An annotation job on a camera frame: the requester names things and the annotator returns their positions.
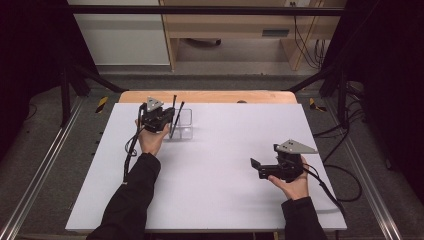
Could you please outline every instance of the white table surface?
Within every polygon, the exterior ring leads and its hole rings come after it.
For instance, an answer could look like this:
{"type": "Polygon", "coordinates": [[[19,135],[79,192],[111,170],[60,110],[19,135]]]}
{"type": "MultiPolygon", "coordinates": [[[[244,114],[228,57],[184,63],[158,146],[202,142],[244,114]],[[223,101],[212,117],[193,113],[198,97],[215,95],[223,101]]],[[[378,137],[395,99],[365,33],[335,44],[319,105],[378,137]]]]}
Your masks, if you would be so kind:
{"type": "MultiPolygon", "coordinates": [[[[124,145],[135,132],[140,104],[117,103],[66,229],[90,232],[122,183],[124,145]]],[[[187,103],[193,139],[164,142],[162,168],[148,209],[151,232],[243,232],[284,229],[283,192],[259,179],[250,158],[277,164],[273,144],[293,139],[316,149],[300,104],[187,103]]],[[[304,155],[333,192],[318,154],[304,155]]],[[[132,158],[131,167],[136,161],[132,158]]],[[[338,208],[312,176],[309,190],[324,230],[346,229],[338,208]]]]}

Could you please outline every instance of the black horizontal bar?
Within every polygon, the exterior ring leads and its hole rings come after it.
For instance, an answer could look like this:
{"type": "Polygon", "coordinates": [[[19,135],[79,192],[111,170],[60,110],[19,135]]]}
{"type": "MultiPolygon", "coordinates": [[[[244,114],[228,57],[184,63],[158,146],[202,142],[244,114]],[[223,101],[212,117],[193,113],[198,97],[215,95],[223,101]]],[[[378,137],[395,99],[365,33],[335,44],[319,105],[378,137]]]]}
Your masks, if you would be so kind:
{"type": "Polygon", "coordinates": [[[279,15],[279,16],[342,16],[356,14],[356,10],[344,8],[304,7],[216,7],[216,6],[111,6],[69,5],[44,6],[54,11],[75,14],[198,14],[198,15],[279,15]]]}

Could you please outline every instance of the gray floor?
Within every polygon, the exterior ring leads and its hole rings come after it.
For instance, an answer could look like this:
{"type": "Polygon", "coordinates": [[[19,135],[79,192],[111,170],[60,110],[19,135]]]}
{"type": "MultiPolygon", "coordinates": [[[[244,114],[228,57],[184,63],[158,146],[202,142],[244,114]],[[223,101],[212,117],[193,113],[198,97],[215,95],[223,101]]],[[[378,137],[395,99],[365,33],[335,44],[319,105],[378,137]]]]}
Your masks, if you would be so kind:
{"type": "MultiPolygon", "coordinates": [[[[277,43],[278,41],[255,43],[247,40],[223,40],[223,44],[216,47],[187,42],[181,46],[184,51],[180,49],[178,63],[180,68],[174,73],[157,68],[139,75],[136,74],[137,68],[133,67],[129,68],[130,73],[126,71],[128,69],[124,71],[122,68],[112,69],[113,71],[111,68],[105,68],[106,71],[103,73],[110,81],[130,89],[281,90],[293,86],[315,71],[306,66],[302,66],[302,70],[295,74],[288,71],[287,61],[281,57],[282,49],[277,43]],[[264,50],[252,52],[253,45],[257,49],[264,50]],[[278,65],[286,70],[279,72],[278,65]]],[[[92,92],[89,97],[83,99],[80,114],[66,137],[34,204],[22,222],[19,229],[21,235],[44,234],[44,239],[46,234],[76,235],[64,230],[71,212],[70,206],[78,196],[113,103],[119,98],[119,94],[112,93],[91,81],[89,84],[92,92]],[[102,113],[95,113],[97,104],[103,96],[109,97],[105,109],[102,113]]],[[[335,103],[333,98],[320,99],[317,94],[318,87],[319,83],[297,94],[299,103],[304,106],[312,132],[320,132],[336,124],[330,111],[321,112],[309,108],[311,97],[318,106],[331,108],[335,103]]],[[[54,88],[42,93],[34,97],[31,103],[37,107],[37,112],[24,122],[13,147],[0,162],[1,226],[5,226],[13,214],[59,131],[61,121],[59,89],[54,88]]],[[[341,136],[316,139],[322,158],[331,151],[340,138],[341,136]]],[[[357,119],[351,124],[349,138],[370,173],[402,238],[424,239],[424,208],[403,175],[386,169],[385,156],[370,126],[362,121],[362,118],[357,119]]],[[[347,146],[342,145],[327,163],[354,172],[352,157],[346,149],[347,146]]],[[[334,169],[328,169],[327,172],[337,197],[355,196],[358,189],[350,177],[334,169]]],[[[366,195],[362,195],[358,201],[343,204],[347,212],[348,230],[340,232],[341,239],[391,239],[384,236],[370,200],[366,195]]],[[[329,233],[330,239],[334,237],[333,233],[329,233]]]]}

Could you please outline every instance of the black jacket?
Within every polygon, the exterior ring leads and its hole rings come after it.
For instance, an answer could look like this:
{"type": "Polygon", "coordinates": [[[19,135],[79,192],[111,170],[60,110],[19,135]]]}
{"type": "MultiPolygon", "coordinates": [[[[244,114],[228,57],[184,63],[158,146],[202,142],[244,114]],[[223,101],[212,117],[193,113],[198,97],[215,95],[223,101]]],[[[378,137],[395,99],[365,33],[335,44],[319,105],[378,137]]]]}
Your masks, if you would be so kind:
{"type": "MultiPolygon", "coordinates": [[[[152,201],[159,171],[160,162],[155,156],[141,154],[128,174],[128,184],[118,188],[106,207],[101,225],[87,239],[143,239],[147,207],[152,201]]],[[[281,207],[286,219],[285,239],[327,239],[310,197],[288,200],[281,207]]]]}

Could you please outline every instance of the clear box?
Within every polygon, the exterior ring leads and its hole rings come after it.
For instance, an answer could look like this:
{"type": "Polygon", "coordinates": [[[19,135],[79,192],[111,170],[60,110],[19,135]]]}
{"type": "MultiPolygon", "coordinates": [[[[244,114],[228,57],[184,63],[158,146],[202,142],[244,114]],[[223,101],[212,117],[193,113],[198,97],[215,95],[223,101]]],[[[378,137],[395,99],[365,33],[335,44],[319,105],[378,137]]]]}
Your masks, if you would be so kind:
{"type": "MultiPolygon", "coordinates": [[[[175,123],[179,109],[175,109],[175,116],[172,124],[175,123]]],[[[181,109],[180,117],[176,126],[172,125],[171,131],[165,136],[165,141],[184,141],[193,138],[193,122],[191,109],[181,109]]]]}

